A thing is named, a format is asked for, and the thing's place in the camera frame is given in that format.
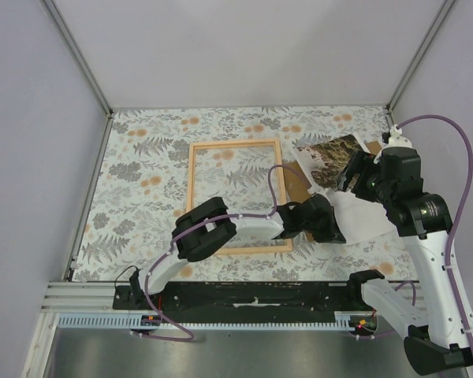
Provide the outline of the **light wooden picture frame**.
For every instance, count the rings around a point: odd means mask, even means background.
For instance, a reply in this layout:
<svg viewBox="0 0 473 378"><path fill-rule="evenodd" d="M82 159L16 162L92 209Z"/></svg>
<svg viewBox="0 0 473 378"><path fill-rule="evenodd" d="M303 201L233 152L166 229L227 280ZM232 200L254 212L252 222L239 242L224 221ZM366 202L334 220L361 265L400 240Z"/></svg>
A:
<svg viewBox="0 0 473 378"><path fill-rule="evenodd" d="M280 139L242 139L242 140L226 140L226 141L212 141L212 142L196 142L191 143L188 155L188 184L187 184L187 200L186 211L194 208L194 188L196 177L196 151L210 150L210 149L238 149L250 147L266 147L272 146L274 148L275 163L282 164L281 143ZM250 246L238 248L221 248L218 255L231 254L271 254L271 253L289 253L292 252L292 240L288 239L284 245L279 246Z"/></svg>

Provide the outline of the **clear acrylic sheet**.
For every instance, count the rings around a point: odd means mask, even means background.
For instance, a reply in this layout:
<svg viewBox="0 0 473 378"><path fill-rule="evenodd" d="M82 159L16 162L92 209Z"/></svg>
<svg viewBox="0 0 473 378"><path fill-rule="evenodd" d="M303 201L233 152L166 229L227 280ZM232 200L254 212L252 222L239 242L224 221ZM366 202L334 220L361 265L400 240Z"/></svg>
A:
<svg viewBox="0 0 473 378"><path fill-rule="evenodd" d="M284 173L275 165L272 146L197 150L194 208L221 197L228 213L268 214L274 199L287 202Z"/></svg>

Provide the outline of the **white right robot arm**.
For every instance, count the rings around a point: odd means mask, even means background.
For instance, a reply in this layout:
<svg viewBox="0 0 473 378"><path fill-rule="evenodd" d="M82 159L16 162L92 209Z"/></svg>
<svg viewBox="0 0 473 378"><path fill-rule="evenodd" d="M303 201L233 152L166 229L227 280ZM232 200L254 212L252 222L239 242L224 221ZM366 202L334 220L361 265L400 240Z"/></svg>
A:
<svg viewBox="0 0 473 378"><path fill-rule="evenodd" d="M376 157L357 150L337 178L341 191L385 210L415 266L426 312L403 299L375 269L355 272L347 304L376 310L402 338L408 362L421 376L473 367L473 313L454 265L454 226L440 195L423 191L421 159L395 146Z"/></svg>

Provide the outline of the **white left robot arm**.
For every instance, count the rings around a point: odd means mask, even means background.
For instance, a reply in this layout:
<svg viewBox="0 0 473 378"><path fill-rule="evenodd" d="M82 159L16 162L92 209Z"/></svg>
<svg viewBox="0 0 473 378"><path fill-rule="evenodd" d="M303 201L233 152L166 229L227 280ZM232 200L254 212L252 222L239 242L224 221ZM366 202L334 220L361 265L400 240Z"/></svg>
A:
<svg viewBox="0 0 473 378"><path fill-rule="evenodd" d="M149 269L132 274L130 299L141 309L150 309L158 293L187 264L208 259L235 236L289 240L301 232L317 243L346 242L334 208L322 195L304 202L274 204L269 213L230 213L222 198L211 198L178 218L167 252Z"/></svg>

